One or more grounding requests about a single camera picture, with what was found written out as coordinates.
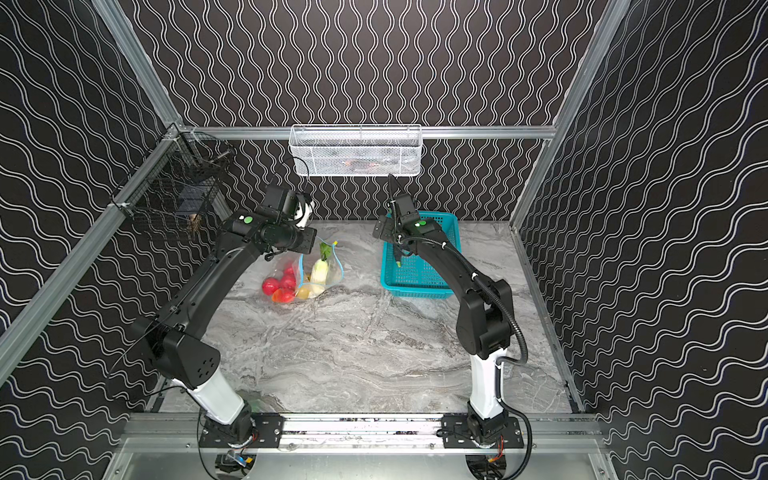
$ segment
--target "clear plastic bag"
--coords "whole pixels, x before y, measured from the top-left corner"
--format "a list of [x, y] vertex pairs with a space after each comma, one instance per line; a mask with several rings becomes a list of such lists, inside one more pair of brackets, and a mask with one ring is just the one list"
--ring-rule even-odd
[[[275, 268], [261, 286], [262, 292], [275, 303], [290, 303], [294, 300], [308, 300], [334, 285], [344, 278], [344, 268], [336, 255], [336, 242], [326, 243], [322, 239], [310, 255], [285, 253], [277, 257]], [[320, 264], [323, 251], [326, 253], [327, 270]]]

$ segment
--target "wavy line wallpaper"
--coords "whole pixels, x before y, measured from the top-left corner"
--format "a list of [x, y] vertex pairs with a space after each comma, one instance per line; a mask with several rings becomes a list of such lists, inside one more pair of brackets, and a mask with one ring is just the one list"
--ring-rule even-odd
[[121, 0], [187, 124], [552, 124], [605, 0]]
[[[13, 319], [164, 128], [88, 0], [0, 2], [0, 319]], [[127, 325], [207, 254], [124, 226], [0, 388], [0, 478], [99, 479], [157, 375]]]
[[[372, 220], [384, 211], [386, 177], [305, 177], [294, 173], [286, 141], [231, 142], [239, 151], [222, 187], [233, 210], [253, 209], [275, 181], [308, 190], [324, 220]], [[422, 173], [402, 178], [417, 207], [460, 220], [508, 220], [541, 150], [541, 140], [425, 141]]]
[[766, 25], [632, 2], [521, 228], [626, 480], [768, 477]]

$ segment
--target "marble tabletop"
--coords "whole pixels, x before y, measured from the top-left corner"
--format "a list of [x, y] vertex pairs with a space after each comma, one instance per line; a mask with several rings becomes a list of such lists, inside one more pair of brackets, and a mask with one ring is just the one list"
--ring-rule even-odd
[[[315, 300], [272, 303], [258, 261], [235, 283], [203, 338], [254, 410], [277, 412], [464, 412], [472, 390], [469, 355], [458, 343], [458, 300], [398, 298], [382, 288], [382, 243], [372, 222], [317, 223], [337, 240], [344, 281]], [[505, 223], [460, 222], [462, 252], [514, 293], [526, 366], [505, 367], [507, 403], [523, 412], [571, 412], [564, 382]], [[512, 341], [510, 353], [517, 354]], [[171, 390], [162, 412], [196, 411]]]

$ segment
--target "black wire basket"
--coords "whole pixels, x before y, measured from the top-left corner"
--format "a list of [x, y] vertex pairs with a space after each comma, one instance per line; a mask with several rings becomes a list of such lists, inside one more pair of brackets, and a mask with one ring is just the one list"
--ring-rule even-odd
[[195, 133], [182, 134], [176, 144], [124, 207], [133, 230], [153, 240], [189, 240], [218, 228], [211, 204], [235, 148], [226, 141]]

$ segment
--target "red tomato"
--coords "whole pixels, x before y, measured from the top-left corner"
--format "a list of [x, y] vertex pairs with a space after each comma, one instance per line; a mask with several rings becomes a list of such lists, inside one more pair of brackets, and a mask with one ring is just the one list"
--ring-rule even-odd
[[290, 303], [296, 296], [293, 290], [287, 288], [279, 288], [272, 294], [272, 301], [275, 303]]
[[293, 275], [285, 274], [280, 279], [280, 288], [294, 290], [296, 289], [296, 277]]
[[277, 281], [277, 278], [271, 276], [261, 284], [261, 291], [264, 292], [265, 295], [272, 295], [279, 287], [280, 282]]

